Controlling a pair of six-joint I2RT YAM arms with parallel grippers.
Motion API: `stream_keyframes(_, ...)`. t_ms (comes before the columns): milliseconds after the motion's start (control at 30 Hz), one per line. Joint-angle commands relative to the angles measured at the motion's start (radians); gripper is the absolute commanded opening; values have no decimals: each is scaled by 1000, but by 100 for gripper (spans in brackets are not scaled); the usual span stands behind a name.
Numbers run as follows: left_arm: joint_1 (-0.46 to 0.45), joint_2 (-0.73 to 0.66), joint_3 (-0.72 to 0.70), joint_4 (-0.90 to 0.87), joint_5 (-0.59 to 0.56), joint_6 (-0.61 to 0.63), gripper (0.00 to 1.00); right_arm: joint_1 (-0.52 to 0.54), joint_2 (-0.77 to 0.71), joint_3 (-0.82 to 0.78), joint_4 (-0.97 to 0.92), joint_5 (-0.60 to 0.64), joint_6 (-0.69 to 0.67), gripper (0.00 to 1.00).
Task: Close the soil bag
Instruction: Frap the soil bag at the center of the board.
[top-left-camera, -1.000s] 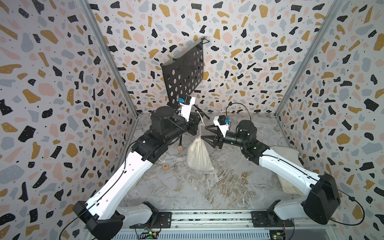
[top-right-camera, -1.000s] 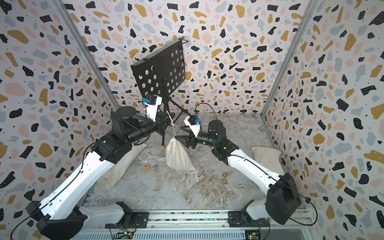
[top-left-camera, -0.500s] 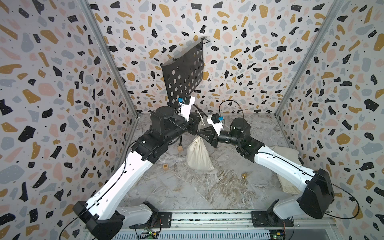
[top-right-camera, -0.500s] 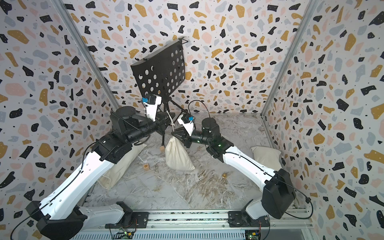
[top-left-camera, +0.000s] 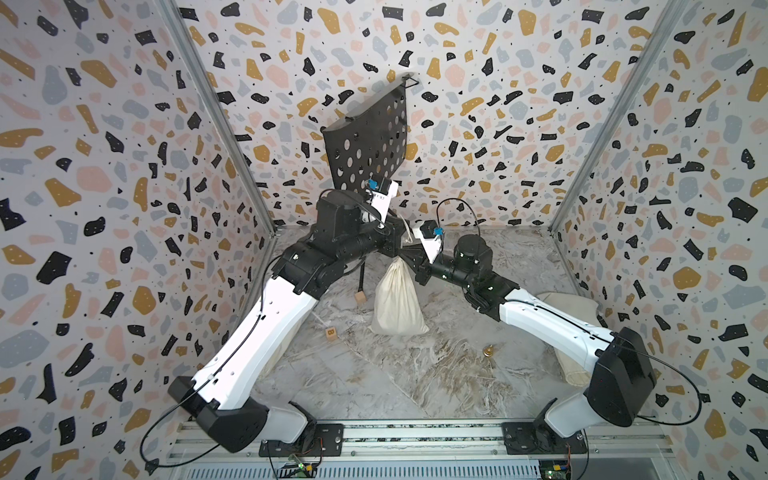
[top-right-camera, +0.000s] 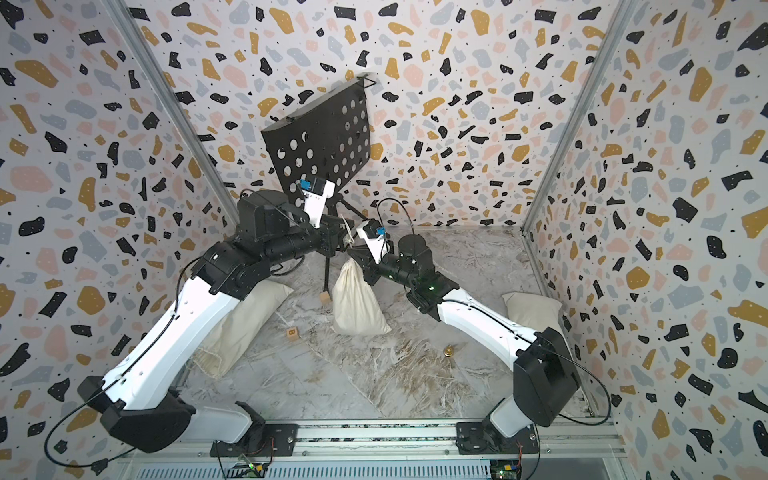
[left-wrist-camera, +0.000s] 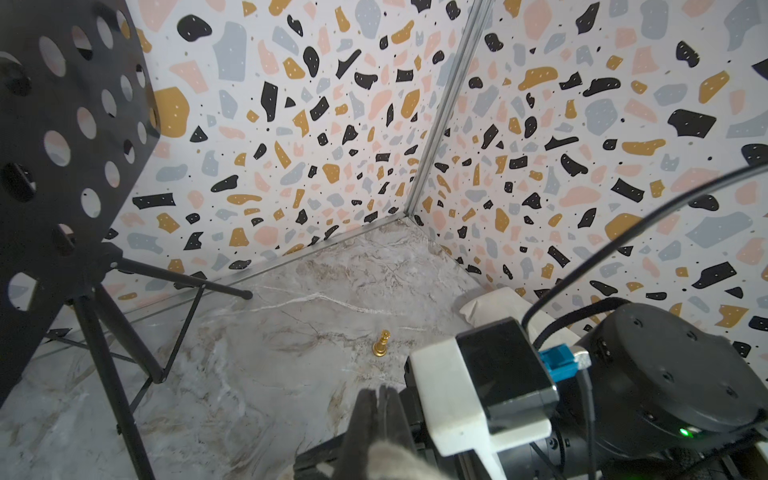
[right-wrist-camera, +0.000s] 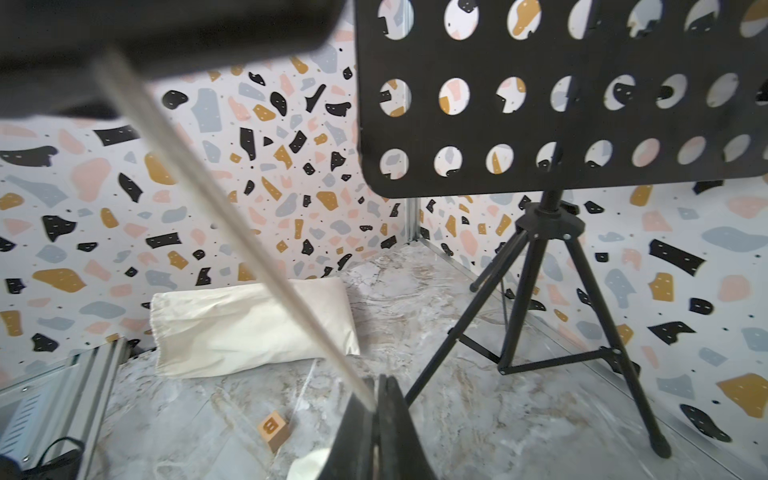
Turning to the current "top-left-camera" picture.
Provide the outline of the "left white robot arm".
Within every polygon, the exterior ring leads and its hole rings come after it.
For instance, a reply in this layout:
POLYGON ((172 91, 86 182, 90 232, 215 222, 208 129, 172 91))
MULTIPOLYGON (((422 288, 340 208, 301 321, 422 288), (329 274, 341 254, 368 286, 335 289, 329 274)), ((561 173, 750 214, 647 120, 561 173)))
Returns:
POLYGON ((388 216, 397 189, 323 191, 316 223, 267 267, 260 298, 230 340, 196 374, 170 384, 169 395, 216 444, 230 453, 254 441, 309 448, 313 417, 293 402, 259 402, 252 388, 320 298, 352 272, 351 262, 398 253, 406 224, 388 216))

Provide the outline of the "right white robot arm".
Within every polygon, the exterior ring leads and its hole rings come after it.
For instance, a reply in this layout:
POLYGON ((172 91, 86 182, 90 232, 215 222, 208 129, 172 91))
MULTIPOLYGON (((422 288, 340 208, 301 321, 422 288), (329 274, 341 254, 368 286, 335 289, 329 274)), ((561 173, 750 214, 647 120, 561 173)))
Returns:
POLYGON ((552 400, 537 417, 559 437, 601 422, 629 427, 654 390, 650 356, 639 334, 595 326, 531 295, 493 271, 493 251, 482 237, 462 236, 451 255, 424 240, 402 247, 399 257, 419 284, 440 278, 459 286, 477 312, 536 336, 590 373, 586 387, 552 400))

